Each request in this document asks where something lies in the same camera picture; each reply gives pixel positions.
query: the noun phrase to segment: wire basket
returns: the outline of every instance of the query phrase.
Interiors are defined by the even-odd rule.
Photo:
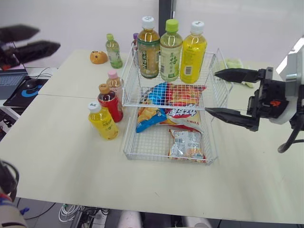
[[[123,152],[128,159],[190,162],[209,165],[218,157],[212,127],[215,118],[212,118],[212,116],[205,111],[199,111],[202,123],[201,127],[203,129],[201,147],[205,154],[205,158],[190,159],[186,157],[169,156],[169,150],[174,143],[169,130],[181,130],[180,128],[172,125],[154,125],[143,132],[136,133],[138,108],[135,108],[134,110],[135,111],[129,119],[123,147]]]
[[[232,83],[228,83],[213,75],[215,72],[226,68],[226,63],[219,49],[216,54],[206,52],[200,71],[200,77],[197,82],[192,84],[205,86],[206,89],[203,91],[199,103],[196,106],[187,106],[184,107],[184,109],[204,110],[205,107],[226,107],[228,94],[233,85]],[[160,105],[144,104],[143,101],[149,91],[164,81],[160,74],[153,79],[147,79],[141,75],[137,60],[137,51],[135,51],[133,55],[132,52],[130,52],[123,70],[122,78],[124,79],[123,106],[179,108],[179,106],[172,106],[172,104],[166,103],[165,100],[163,100]],[[171,83],[174,85],[186,85],[180,78]],[[175,98],[176,104],[183,100],[183,94],[186,94],[188,92],[187,90],[188,88],[185,87],[179,97]]]
[[[123,152],[128,159],[141,159],[151,161],[174,161],[211,164],[217,158],[215,138],[213,134],[213,118],[204,111],[205,107],[227,107],[228,95],[233,84],[214,77],[214,73],[227,68],[221,51],[205,53],[200,77],[194,85],[205,86],[199,102],[195,106],[172,106],[163,101],[161,104],[145,104],[147,93],[156,85],[163,83],[161,76],[153,79],[144,78],[139,70],[137,53],[130,51],[123,70],[123,105],[133,106],[133,114],[129,119],[124,139]],[[173,82],[175,85],[185,85],[179,78]],[[200,115],[202,140],[201,147],[205,157],[190,159],[186,157],[169,156],[169,150],[174,141],[170,129],[180,130],[172,125],[153,125],[141,133],[136,133],[137,113],[139,107],[180,108],[197,110]]]

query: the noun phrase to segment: computer mouse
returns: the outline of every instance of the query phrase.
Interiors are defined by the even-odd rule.
[[[24,82],[24,87],[26,90],[32,90],[35,89],[38,86],[38,80],[37,79],[30,79],[26,80]]]

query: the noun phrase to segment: white bottle cap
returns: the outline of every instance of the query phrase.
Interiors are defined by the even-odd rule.
[[[193,34],[201,34],[204,31],[205,23],[199,20],[192,22],[190,32]]]
[[[101,106],[97,101],[90,102],[87,107],[90,110],[90,113],[98,113],[101,110]]]
[[[142,18],[142,27],[144,29],[154,28],[154,18],[150,16],[145,16]]]

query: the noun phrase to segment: blue snack bag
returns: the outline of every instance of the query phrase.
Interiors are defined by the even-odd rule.
[[[136,132],[140,133],[148,127],[167,119],[163,108],[141,107],[138,110]]]
[[[160,83],[156,85],[148,94],[144,104],[165,104],[165,94],[167,83]],[[163,122],[167,119],[164,108],[155,107],[140,107],[137,114],[136,132],[140,133],[148,127],[157,123]]]

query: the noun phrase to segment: chip bag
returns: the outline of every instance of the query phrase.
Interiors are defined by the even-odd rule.
[[[168,154],[171,159],[206,162],[203,160],[206,159],[206,155],[202,146],[202,136],[199,132],[170,129],[170,133],[174,139]]]
[[[166,92],[167,104],[181,106],[181,108],[166,109],[167,119],[159,124],[174,125],[182,129],[203,133],[200,112],[195,110],[195,106],[200,103],[201,94],[205,89],[204,85],[173,85],[168,83]]]
[[[167,85],[166,100],[171,106],[198,105],[204,85]]]
[[[182,129],[195,130],[203,133],[200,112],[194,109],[166,109],[167,119],[159,124],[173,125]]]
[[[147,95],[145,96],[145,100],[142,101],[142,104],[164,105],[166,89],[166,82],[158,84],[152,90],[147,91]],[[140,133],[148,127],[165,121],[166,119],[165,109],[163,108],[140,107],[137,114],[136,132]]]

